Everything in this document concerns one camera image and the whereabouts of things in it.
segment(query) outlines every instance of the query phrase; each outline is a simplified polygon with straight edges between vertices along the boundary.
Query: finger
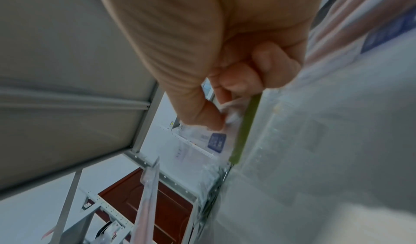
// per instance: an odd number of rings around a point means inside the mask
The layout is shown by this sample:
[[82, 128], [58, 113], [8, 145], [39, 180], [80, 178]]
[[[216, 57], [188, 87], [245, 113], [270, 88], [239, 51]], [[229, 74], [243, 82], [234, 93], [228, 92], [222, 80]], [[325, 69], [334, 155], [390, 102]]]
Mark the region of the finger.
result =
[[166, 94], [183, 123], [203, 125], [212, 130], [224, 127], [224, 117], [212, 102], [205, 99], [202, 87], [180, 94], [166, 91]]
[[214, 94], [220, 104], [229, 102], [233, 99], [231, 92], [224, 89], [219, 82], [219, 75], [222, 72], [221, 68], [213, 69], [212, 73], [208, 76], [208, 80], [211, 83]]
[[219, 75], [219, 82], [225, 89], [243, 97], [250, 97], [264, 90], [259, 74], [243, 62], [224, 69]]
[[301, 69], [298, 61], [290, 58], [273, 42], [256, 46], [252, 53], [261, 80], [266, 88], [280, 88], [291, 82]]

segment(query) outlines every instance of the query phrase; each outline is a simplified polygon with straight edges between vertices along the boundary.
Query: red wooden door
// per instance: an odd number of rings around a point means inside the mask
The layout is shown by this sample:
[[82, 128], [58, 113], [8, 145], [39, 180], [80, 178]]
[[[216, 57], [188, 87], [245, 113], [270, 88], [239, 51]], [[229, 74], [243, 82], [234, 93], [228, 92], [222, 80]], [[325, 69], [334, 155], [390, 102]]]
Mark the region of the red wooden door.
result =
[[[144, 186], [143, 169], [122, 178], [99, 196], [134, 223]], [[180, 244], [192, 211], [192, 204], [159, 182], [153, 240], [157, 244]]]

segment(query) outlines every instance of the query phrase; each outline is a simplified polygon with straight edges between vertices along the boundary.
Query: green strip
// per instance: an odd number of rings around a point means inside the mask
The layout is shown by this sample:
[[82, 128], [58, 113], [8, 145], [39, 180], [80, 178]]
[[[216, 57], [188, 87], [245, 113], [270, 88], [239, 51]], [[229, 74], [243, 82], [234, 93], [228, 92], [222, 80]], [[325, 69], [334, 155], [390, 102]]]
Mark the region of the green strip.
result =
[[253, 124], [254, 117], [256, 116], [257, 108], [261, 100], [261, 93], [253, 96], [250, 99], [247, 110], [243, 117], [243, 122], [241, 123], [240, 129], [238, 131], [237, 139], [234, 144], [233, 153], [230, 156], [230, 163], [233, 165], [238, 164], [240, 161], [241, 155], [246, 145], [248, 134], [250, 133], [251, 125]]

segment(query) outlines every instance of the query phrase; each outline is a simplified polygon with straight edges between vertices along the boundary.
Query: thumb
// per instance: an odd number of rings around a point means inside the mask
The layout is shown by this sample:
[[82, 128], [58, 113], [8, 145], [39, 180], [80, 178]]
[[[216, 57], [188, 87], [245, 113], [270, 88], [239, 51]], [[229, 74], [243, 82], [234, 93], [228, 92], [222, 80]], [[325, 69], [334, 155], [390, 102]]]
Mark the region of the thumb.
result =
[[212, 130], [221, 130], [224, 127], [224, 117], [212, 102], [205, 99], [202, 87], [180, 94], [166, 91], [166, 94], [183, 123], [203, 125]]

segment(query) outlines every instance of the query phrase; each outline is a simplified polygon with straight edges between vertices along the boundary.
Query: human hand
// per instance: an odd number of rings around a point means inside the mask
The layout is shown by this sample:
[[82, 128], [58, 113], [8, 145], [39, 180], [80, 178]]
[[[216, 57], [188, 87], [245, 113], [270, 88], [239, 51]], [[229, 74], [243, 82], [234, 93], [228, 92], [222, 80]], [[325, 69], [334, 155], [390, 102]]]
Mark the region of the human hand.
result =
[[185, 124], [220, 130], [220, 103], [279, 88], [300, 71], [321, 0], [103, 0]]

